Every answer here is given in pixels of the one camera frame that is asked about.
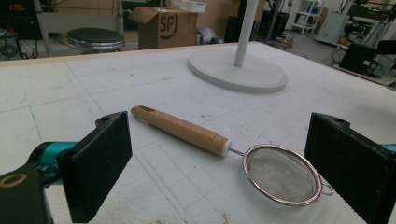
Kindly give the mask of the cardboard box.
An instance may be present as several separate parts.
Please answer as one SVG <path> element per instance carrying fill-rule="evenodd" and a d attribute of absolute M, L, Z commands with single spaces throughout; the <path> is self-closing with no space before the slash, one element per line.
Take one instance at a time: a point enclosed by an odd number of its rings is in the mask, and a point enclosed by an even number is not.
<path fill-rule="evenodd" d="M 187 47 L 195 44 L 198 14 L 167 8 L 137 7 L 128 17 L 138 24 L 139 49 Z"/>

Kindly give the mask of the white cabinet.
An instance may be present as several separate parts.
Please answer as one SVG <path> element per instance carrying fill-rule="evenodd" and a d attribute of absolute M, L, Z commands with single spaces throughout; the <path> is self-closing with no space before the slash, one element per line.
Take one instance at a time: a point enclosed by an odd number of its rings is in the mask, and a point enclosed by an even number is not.
<path fill-rule="evenodd" d="M 326 44 L 337 45 L 339 38 L 344 35 L 344 29 L 348 20 L 349 16 L 346 14 L 328 13 L 315 40 Z"/>

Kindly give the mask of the black round stool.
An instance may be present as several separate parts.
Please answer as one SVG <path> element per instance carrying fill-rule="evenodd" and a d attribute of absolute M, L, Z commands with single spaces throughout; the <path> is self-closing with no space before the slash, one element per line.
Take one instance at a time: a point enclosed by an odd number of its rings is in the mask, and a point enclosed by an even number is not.
<path fill-rule="evenodd" d="M 78 28 L 67 33 L 71 45 L 93 52 L 112 52 L 123 49 L 122 34 L 103 28 Z"/>

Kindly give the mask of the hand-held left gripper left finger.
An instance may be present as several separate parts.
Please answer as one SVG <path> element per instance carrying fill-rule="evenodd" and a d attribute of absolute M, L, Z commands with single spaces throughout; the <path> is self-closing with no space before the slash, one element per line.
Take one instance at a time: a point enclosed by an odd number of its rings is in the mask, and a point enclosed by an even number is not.
<path fill-rule="evenodd" d="M 74 223 L 88 223 L 95 217 L 133 156 L 125 111 L 95 124 L 92 132 L 56 157 Z"/>

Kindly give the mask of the black monitor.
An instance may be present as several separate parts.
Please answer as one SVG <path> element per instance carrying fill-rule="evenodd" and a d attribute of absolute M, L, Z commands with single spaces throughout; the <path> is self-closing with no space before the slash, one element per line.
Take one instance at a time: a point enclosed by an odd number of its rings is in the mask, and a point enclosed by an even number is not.
<path fill-rule="evenodd" d="M 363 75 L 372 62 L 375 53 L 375 48 L 352 43 L 349 45 L 346 54 L 339 63 L 339 67 Z"/>

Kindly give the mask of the wooden handled mesh strainer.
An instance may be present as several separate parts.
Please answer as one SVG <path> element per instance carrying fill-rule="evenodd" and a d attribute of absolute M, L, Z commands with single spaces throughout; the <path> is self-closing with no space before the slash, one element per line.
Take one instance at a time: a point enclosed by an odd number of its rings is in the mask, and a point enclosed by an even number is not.
<path fill-rule="evenodd" d="M 144 105 L 131 113 L 147 124 L 191 145 L 222 157 L 232 152 L 242 157 L 242 170 L 248 183 L 265 198 L 289 206 L 307 206 L 320 196 L 334 195 L 315 167 L 300 154 L 282 146 L 259 144 L 245 151 L 232 147 L 232 141 L 187 120 Z"/>

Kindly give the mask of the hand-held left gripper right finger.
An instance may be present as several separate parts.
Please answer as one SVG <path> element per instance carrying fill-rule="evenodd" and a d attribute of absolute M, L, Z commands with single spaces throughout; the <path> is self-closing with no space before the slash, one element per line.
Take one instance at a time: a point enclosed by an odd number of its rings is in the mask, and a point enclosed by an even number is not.
<path fill-rule="evenodd" d="M 389 223 L 396 152 L 352 130 L 346 120 L 313 113 L 304 156 L 367 224 Z"/>

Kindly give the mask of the white round stand base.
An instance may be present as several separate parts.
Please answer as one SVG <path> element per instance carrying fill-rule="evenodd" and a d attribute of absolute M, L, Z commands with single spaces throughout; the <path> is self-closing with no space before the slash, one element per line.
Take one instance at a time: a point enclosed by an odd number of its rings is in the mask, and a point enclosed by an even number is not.
<path fill-rule="evenodd" d="M 288 76 L 276 64 L 246 55 L 238 66 L 236 55 L 230 49 L 199 50 L 191 54 L 188 67 L 200 79 L 232 91 L 272 93 L 287 86 Z"/>

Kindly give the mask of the white shelf rack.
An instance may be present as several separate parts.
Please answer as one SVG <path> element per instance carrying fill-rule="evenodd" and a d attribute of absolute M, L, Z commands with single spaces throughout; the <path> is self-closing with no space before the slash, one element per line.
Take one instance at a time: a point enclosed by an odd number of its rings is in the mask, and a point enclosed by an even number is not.
<path fill-rule="evenodd" d="M 298 30 L 301 34 L 313 34 L 318 24 L 323 4 L 323 0 L 299 0 L 291 29 Z"/>

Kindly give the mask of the white stand pole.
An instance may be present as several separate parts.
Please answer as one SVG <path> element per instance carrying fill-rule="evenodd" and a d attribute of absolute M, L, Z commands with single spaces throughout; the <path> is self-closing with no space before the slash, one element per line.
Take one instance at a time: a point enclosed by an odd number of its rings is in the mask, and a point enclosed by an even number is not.
<path fill-rule="evenodd" d="M 247 7 L 245 10 L 241 33 L 234 58 L 234 65 L 237 67 L 242 67 L 244 64 L 258 4 L 259 0 L 247 0 Z"/>

